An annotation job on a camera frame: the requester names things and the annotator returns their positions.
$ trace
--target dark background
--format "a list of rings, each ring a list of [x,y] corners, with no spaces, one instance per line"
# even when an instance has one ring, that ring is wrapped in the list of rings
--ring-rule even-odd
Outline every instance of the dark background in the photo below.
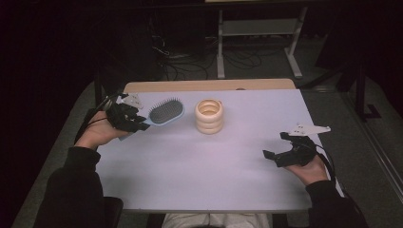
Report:
[[[153,32],[174,37],[171,47],[179,46],[184,37],[194,45],[182,51],[202,53],[204,36],[217,29],[214,11],[191,13],[186,24],[181,24],[179,15],[160,13],[155,21],[159,26],[150,30],[147,23],[156,14],[89,15],[78,10],[85,4],[90,3],[8,0],[0,5],[2,121],[6,126],[1,137],[1,227],[12,225],[69,111],[94,75],[101,76],[106,93],[130,81],[157,81],[163,72],[151,48]],[[259,12],[252,15],[260,17]],[[308,12],[302,33],[329,34],[317,64],[331,69],[353,53],[362,54],[366,74],[383,87],[403,115],[402,8],[384,1],[330,9],[318,6]],[[195,25],[203,29],[174,30]]]

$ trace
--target person's left hand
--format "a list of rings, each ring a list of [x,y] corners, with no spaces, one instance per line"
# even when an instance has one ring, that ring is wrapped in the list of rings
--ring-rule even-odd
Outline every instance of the person's left hand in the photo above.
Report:
[[[95,150],[99,145],[109,143],[115,138],[126,136],[129,133],[112,127],[107,120],[106,113],[99,111],[89,121],[89,126],[74,146],[86,147]]]

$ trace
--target person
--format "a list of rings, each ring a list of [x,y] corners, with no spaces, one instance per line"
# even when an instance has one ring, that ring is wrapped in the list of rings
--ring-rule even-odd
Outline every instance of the person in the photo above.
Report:
[[[64,166],[49,177],[33,227],[106,227],[103,187],[96,173],[101,155],[96,149],[129,133],[113,128],[104,111],[97,112],[90,122],[68,150]],[[342,198],[335,184],[328,180],[325,166],[318,156],[305,166],[291,165],[286,169],[306,185],[312,200],[309,209],[311,228],[368,227],[355,204]]]

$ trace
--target white tabletop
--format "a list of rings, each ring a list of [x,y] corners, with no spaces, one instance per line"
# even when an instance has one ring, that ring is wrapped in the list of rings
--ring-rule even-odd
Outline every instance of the white tabletop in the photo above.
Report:
[[[284,212],[311,206],[304,185],[262,149],[285,152],[279,133],[313,124],[299,90],[238,90],[139,93],[139,114],[167,98],[182,100],[185,113],[165,126],[150,126],[123,141],[99,147],[97,165],[105,196],[142,212]],[[220,100],[224,127],[203,135],[194,107]],[[320,144],[317,135],[310,137]]]

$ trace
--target black sleeve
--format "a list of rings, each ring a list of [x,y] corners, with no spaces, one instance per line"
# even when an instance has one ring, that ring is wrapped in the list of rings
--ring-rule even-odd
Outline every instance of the black sleeve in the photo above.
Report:
[[[309,209],[310,228],[368,227],[355,203],[341,197],[332,181],[312,183],[306,190],[312,200],[312,208]]]
[[[95,165],[101,155],[71,147],[65,165],[48,179],[34,227],[105,227],[104,194]]]

